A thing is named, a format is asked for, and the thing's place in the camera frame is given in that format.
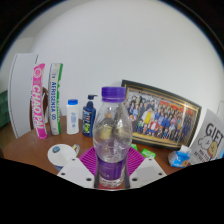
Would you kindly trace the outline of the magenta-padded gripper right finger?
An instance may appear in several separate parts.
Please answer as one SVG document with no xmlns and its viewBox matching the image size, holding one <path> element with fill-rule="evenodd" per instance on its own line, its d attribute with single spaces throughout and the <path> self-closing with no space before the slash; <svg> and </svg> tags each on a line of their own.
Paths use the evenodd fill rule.
<svg viewBox="0 0 224 224">
<path fill-rule="evenodd" d="M 140 188 L 166 176 L 153 157 L 145 158 L 134 148 L 126 159 L 125 188 Z"/>
</svg>

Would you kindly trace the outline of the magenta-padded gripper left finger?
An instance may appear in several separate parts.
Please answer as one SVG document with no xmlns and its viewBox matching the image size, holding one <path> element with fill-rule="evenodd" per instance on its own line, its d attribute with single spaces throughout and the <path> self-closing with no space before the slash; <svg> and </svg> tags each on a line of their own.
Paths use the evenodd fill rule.
<svg viewBox="0 0 224 224">
<path fill-rule="evenodd" d="M 58 173 L 58 176 L 84 188 L 93 188 L 97 174 L 97 156 L 94 148 L 80 157 L 72 157 Z"/>
</svg>

